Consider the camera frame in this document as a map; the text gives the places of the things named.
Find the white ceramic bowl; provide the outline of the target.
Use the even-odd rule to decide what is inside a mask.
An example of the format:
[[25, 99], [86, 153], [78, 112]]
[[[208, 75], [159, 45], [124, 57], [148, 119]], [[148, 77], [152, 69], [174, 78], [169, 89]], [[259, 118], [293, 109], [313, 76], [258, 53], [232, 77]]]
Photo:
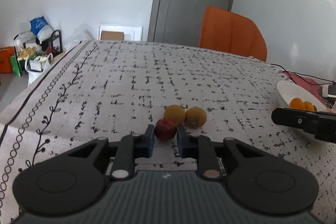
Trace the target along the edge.
[[313, 94], [305, 90], [304, 88], [290, 82], [290, 81], [278, 81], [276, 83], [277, 102], [281, 107], [289, 107], [292, 99], [300, 98], [303, 101], [311, 102], [318, 111], [325, 111], [328, 107], [322, 103], [322, 101], [316, 98]]

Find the blue plastic bag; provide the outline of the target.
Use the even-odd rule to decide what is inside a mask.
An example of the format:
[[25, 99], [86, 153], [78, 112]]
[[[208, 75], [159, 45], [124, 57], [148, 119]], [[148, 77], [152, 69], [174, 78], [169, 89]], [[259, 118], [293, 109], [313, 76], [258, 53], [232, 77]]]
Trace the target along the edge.
[[51, 37], [54, 30], [48, 24], [44, 16], [30, 20], [31, 32], [40, 40], [44, 41]]

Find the brown kiwi left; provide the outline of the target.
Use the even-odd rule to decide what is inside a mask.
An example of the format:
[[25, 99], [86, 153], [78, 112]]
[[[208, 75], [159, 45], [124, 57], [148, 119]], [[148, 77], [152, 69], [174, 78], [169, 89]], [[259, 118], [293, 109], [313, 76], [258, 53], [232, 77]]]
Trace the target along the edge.
[[164, 118], [175, 123], [175, 125], [183, 124], [186, 119], [186, 111], [179, 105], [170, 105], [164, 112]]

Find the white shopping bag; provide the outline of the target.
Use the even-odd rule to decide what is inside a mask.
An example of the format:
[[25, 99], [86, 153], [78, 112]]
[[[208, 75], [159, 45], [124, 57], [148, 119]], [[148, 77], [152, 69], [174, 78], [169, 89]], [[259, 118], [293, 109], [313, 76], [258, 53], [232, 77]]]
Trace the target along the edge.
[[32, 84], [40, 75], [48, 71], [53, 62], [53, 54], [37, 55], [25, 61], [25, 71], [28, 74], [28, 85]]

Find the large orange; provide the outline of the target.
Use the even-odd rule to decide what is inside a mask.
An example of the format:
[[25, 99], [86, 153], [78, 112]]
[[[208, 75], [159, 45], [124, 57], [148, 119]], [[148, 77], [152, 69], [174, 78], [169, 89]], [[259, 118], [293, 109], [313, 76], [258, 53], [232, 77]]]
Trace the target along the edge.
[[289, 107], [296, 110], [305, 110], [305, 104], [301, 98], [293, 98], [289, 103]]

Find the orange red table mat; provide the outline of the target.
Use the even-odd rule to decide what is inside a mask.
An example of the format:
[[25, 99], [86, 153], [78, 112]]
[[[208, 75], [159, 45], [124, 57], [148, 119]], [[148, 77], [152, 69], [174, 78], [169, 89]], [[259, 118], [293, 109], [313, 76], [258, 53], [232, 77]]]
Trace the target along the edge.
[[335, 103], [335, 98], [323, 98], [322, 97], [322, 86], [323, 84], [318, 84], [314, 79], [309, 77], [303, 77], [292, 72], [283, 72], [286, 77], [288, 77], [293, 83], [302, 87], [309, 93], [315, 96], [319, 101], [321, 101], [325, 106], [332, 108]]

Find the black metal rack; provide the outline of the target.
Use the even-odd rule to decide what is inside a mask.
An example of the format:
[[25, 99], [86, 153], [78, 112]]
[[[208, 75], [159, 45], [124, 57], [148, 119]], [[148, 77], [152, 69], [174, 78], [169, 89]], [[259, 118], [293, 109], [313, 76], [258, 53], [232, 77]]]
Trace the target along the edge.
[[60, 30], [54, 30], [48, 39], [42, 42], [35, 36], [30, 40], [23, 43], [24, 48], [40, 46], [41, 50], [45, 54], [52, 53], [54, 57], [63, 52], [62, 32]]

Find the medium orange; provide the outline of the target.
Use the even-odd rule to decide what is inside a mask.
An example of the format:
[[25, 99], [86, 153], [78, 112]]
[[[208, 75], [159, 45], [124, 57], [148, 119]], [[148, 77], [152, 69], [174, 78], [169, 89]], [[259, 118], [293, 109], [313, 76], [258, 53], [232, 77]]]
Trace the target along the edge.
[[309, 101], [303, 103], [306, 111], [316, 111], [316, 107]]

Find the brown kiwi right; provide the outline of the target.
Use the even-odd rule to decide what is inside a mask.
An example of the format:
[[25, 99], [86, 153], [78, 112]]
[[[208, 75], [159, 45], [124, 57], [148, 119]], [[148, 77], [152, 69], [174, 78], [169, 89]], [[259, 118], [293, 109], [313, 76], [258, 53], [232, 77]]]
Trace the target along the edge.
[[199, 107], [192, 107], [186, 112], [185, 124], [190, 128], [200, 128], [207, 121], [206, 112]]

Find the small red apple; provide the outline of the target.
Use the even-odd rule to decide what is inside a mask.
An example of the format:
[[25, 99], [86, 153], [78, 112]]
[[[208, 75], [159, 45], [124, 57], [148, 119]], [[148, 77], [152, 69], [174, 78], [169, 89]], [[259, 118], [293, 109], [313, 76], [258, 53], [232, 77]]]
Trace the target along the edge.
[[169, 141], [175, 137], [177, 133], [177, 126], [169, 119], [162, 118], [157, 121], [154, 134], [160, 141]]

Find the orange paper bag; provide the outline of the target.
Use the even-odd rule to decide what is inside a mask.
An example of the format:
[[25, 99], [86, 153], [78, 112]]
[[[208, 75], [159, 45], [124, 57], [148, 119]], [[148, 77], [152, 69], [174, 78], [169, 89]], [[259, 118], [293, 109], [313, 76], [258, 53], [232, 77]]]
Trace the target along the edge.
[[15, 54], [14, 47], [0, 49], [0, 73], [13, 73], [10, 57]]

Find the orange chair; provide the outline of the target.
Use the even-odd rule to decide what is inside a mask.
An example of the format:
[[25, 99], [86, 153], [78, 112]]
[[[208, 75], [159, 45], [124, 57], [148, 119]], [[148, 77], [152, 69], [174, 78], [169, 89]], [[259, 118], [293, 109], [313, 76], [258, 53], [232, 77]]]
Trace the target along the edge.
[[241, 15], [206, 8], [199, 47], [266, 61], [267, 47], [256, 24]]

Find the black white power adapter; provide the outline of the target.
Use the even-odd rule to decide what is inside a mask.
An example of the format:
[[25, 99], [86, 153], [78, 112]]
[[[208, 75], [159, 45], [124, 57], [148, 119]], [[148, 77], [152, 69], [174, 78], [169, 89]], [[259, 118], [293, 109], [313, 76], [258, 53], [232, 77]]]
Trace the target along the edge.
[[336, 98], [336, 84], [329, 84], [322, 86], [323, 98]]

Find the patterned white tablecloth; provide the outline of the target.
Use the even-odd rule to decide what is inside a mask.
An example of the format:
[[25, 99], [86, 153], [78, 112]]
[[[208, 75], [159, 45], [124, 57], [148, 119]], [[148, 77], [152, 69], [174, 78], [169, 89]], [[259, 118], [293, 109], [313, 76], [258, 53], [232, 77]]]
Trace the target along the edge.
[[21, 170], [100, 136], [142, 134], [170, 105], [207, 113], [195, 135], [231, 136], [307, 168], [319, 183], [313, 214], [335, 223], [335, 145], [272, 122], [284, 79], [278, 67], [218, 51], [82, 42], [1, 113], [1, 223], [19, 214], [12, 184]]

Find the white foam packaging board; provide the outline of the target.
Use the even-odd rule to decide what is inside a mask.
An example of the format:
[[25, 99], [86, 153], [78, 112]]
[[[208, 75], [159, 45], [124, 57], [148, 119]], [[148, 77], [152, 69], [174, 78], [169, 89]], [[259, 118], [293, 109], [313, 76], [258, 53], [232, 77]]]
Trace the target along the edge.
[[98, 28], [99, 40], [126, 40], [141, 41], [142, 26], [121, 26], [113, 24], [100, 24]]

